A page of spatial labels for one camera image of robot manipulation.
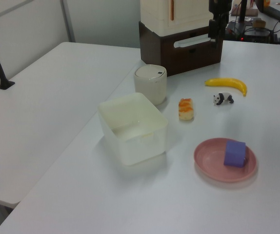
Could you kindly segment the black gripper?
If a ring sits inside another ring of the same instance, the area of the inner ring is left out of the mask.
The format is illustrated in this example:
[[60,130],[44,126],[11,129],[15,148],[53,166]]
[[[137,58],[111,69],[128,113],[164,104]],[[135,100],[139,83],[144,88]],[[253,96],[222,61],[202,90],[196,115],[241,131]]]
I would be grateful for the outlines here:
[[209,32],[211,46],[216,48],[217,41],[225,37],[225,29],[228,24],[228,14],[232,8],[232,0],[209,0],[209,12],[218,15],[217,22],[214,19],[209,20]]

